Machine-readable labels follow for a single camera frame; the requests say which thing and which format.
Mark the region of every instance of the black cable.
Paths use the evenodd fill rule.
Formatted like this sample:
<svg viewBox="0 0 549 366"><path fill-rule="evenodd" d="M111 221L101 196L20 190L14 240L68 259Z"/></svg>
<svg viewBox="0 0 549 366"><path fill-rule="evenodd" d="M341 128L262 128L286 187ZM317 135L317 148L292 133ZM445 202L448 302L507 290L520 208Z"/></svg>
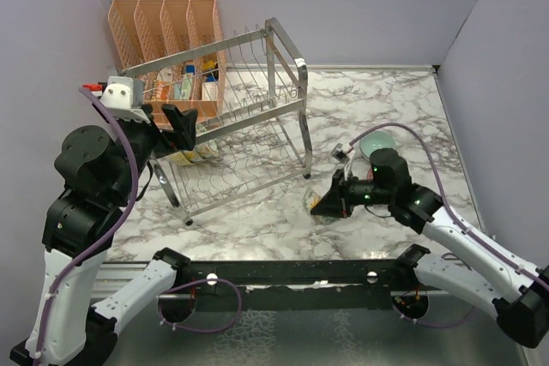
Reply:
<svg viewBox="0 0 549 366"><path fill-rule="evenodd" d="M366 212L368 212L369 214L373 214L373 215L376 216L377 218L380 218L380 219L388 219L388 218L391 217L390 214L388 214L387 216L382 216L381 214L375 214L374 212L372 212L372 210L370 210L370 209L368 208L368 206L365 206L365 208L366 208Z"/></svg>
<svg viewBox="0 0 549 366"><path fill-rule="evenodd" d="M143 189L141 189L141 193L137 196L136 201L140 201L143 196L145 195L145 192L147 191L148 184L151 183L151 180L153 179L153 166L150 164L150 162L147 162L147 169L148 169L148 180L145 183L145 186L143 186Z"/></svg>

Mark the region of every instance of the marble surface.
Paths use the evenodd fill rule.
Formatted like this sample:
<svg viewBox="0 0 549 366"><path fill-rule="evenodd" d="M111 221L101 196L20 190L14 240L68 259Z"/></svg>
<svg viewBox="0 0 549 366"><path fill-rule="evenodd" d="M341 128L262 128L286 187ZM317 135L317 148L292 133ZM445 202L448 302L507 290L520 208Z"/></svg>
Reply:
<svg viewBox="0 0 549 366"><path fill-rule="evenodd" d="M249 94L254 86L246 79L240 85L233 79L231 87ZM195 224L187 227L153 179L144 198L116 234L109 251L110 259L149 260L155 251L166 246L193 260L382 259L397 257L412 243L442 253L441 245L393 219L375 217L362 207L355 209L352 218L332 225L315 224L302 207L307 188L319 194L329 188L337 167L329 156L335 144L349 142L371 126L388 121L405 123L424 136L451 204L478 227L474 204L430 71L311 71L307 117L314 153L310 180L301 176L290 178L200 213L194 217ZM296 119L295 115L288 115L282 121L293 139L299 136ZM213 181L211 177L204 179L204 176L207 172L211 172L210 176L223 175L219 170L224 168L237 171L238 175L238 162L254 159L253 167L243 164L253 177L282 173L283 166L292 169L287 147L282 151L270 138L260 139L261 128L251 130L253 132L247 130L216 140L222 155L218 159L207 160L200 167L188 166L181 175L176 173L179 183L183 177L191 181L202 177L202 186L195 184L195 193L190 193L190 198L200 198L204 193L207 194L203 197L205 201L216 193L222 197L237 182L227 174L220 181ZM404 130L391 128L389 131L396 139L399 153L408 161L413 180L435 188L431 168L419 143ZM225 156L227 153L232 156L230 161ZM359 160L353 171L365 177L368 168L365 161ZM141 183L145 180L146 177L142 177ZM197 202L189 205L189 209L199 206Z"/></svg>

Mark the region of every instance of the silver bolt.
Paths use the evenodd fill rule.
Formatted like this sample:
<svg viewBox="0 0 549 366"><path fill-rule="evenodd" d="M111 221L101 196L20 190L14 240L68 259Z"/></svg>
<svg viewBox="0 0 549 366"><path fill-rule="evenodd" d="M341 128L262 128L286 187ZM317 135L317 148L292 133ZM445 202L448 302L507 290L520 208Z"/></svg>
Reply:
<svg viewBox="0 0 549 366"><path fill-rule="evenodd" d="M377 273L368 272L368 274L366 274L366 279L368 280L368 283L373 285L374 283L377 282Z"/></svg>

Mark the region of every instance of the marble table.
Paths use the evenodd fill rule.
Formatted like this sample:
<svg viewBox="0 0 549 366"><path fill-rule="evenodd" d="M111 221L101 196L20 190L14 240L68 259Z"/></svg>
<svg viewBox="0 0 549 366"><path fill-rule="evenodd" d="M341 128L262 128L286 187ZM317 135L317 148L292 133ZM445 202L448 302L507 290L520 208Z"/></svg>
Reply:
<svg viewBox="0 0 549 366"><path fill-rule="evenodd" d="M308 187L319 194L328 189L337 167L329 156L335 144L349 142L371 126L388 121L405 123L425 137L451 204L478 227L431 69L311 71L307 117L314 151L310 180L291 178L199 214L195 224L187 227L153 179L116 234L110 260L147 261L166 246L192 260L383 259L397 257L412 243L442 253L441 245L362 207L352 218L332 225L316 225L302 207ZM435 189L419 143L404 130L391 129L390 133L408 161L413 180ZM367 170L367 164L357 162L358 174L365 177Z"/></svg>

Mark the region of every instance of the marble countertop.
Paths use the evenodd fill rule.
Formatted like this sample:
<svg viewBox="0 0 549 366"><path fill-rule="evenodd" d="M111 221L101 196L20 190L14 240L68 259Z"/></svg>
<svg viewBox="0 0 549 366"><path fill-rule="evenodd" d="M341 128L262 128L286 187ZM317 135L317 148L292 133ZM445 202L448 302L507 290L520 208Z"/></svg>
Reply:
<svg viewBox="0 0 549 366"><path fill-rule="evenodd" d="M362 207L355 209L352 218L332 225L316 225L302 207L307 188L319 194L329 188L337 167L329 155L335 144L349 142L371 126L388 121L405 123L424 136L452 206L478 227L430 70L311 71L307 118L314 153L310 180L293 177L201 213L195 216L195 224L187 227L153 179L115 235L110 260L146 261L166 246L193 260L383 259L397 257L412 243L442 253L445 249L441 245ZM391 128L390 133L409 164L413 180L435 188L419 143L404 130ZM353 170L365 177L368 166L358 161Z"/></svg>

